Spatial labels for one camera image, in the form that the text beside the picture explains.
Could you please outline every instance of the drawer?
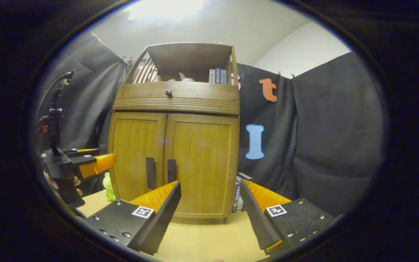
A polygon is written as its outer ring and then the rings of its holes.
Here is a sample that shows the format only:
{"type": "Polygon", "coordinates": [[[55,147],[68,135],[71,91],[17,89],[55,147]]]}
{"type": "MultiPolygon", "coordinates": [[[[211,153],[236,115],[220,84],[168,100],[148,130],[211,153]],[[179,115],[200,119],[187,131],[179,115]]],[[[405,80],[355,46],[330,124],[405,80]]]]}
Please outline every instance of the drawer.
{"type": "Polygon", "coordinates": [[[119,88],[115,111],[182,111],[236,115],[238,86],[203,82],[151,82],[119,88]]]}

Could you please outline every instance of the cable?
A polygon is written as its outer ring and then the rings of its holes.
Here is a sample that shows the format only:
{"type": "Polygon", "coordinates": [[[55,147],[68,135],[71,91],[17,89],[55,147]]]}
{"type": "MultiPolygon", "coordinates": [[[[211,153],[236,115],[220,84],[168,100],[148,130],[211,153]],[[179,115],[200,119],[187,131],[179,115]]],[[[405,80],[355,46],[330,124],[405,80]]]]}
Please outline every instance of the cable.
{"type": "Polygon", "coordinates": [[[51,85],[50,85],[50,87],[48,88],[48,90],[46,90],[46,92],[45,92],[45,95],[43,96],[43,98],[41,99],[41,103],[40,103],[40,105],[38,106],[38,110],[36,111],[36,114],[35,114],[35,121],[37,120],[37,117],[38,117],[38,114],[40,113],[40,108],[41,108],[41,105],[43,104],[43,102],[45,101],[45,98],[46,98],[46,95],[49,93],[49,91],[51,90],[51,88],[53,88],[53,86],[56,84],[56,83],[58,83],[58,81],[59,80],[61,80],[61,79],[65,79],[65,80],[67,80],[67,84],[69,83],[69,80],[72,78],[72,76],[73,76],[73,74],[74,74],[74,72],[75,72],[75,69],[73,70],[73,71],[71,71],[71,72],[68,72],[68,73],[65,73],[63,76],[61,76],[60,78],[58,78],[56,81],[54,81],[51,85]]]}

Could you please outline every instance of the white wall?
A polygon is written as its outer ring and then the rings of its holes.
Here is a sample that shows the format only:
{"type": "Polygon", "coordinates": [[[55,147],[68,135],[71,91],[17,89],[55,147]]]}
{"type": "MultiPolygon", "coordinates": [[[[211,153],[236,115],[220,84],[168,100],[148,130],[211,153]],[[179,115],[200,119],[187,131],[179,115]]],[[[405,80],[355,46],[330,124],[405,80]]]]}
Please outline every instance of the white wall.
{"type": "Polygon", "coordinates": [[[237,62],[253,66],[286,35],[310,21],[272,0],[203,0],[201,10],[178,18],[172,12],[167,16],[153,15],[153,8],[147,11],[148,16],[129,20],[127,11],[118,10],[91,30],[119,57],[127,59],[137,58],[148,45],[221,42],[235,47],[237,62]]]}
{"type": "Polygon", "coordinates": [[[271,50],[254,67],[292,78],[351,50],[315,22],[301,26],[271,50]]]}

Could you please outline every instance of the hand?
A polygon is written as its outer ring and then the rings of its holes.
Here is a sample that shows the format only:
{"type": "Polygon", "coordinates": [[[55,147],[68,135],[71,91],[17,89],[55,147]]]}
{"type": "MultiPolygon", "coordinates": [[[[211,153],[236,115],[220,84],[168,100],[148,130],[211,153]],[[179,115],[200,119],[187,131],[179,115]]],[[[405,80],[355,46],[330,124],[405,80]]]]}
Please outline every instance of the hand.
{"type": "MultiPolygon", "coordinates": [[[[59,193],[58,193],[58,189],[59,189],[59,187],[58,187],[58,185],[57,185],[57,183],[56,183],[56,181],[52,178],[52,177],[50,177],[49,175],[48,175],[48,173],[46,173],[44,170],[43,170],[43,175],[45,175],[45,178],[46,178],[46,180],[48,181],[48,184],[50,184],[50,186],[53,188],[53,191],[54,191],[54,193],[55,193],[55,195],[57,196],[57,197],[59,197],[59,199],[62,199],[61,198],[61,196],[59,195],[59,193]]],[[[74,186],[78,186],[79,184],[80,184],[80,179],[78,179],[77,177],[74,177],[74,179],[73,179],[73,185],[74,186]]],[[[77,193],[80,195],[80,196],[82,196],[83,195],[83,192],[80,190],[80,189],[77,189],[77,193]]]]}

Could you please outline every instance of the blue letter i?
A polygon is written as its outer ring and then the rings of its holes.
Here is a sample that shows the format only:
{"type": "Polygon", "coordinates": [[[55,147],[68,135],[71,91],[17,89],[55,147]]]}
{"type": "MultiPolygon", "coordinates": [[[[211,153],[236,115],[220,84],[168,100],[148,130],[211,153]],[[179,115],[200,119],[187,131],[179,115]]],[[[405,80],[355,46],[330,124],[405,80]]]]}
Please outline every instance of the blue letter i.
{"type": "Polygon", "coordinates": [[[248,153],[245,157],[247,159],[262,159],[264,154],[261,152],[261,133],[263,133],[264,127],[257,124],[250,124],[246,129],[250,134],[250,141],[248,153]]]}

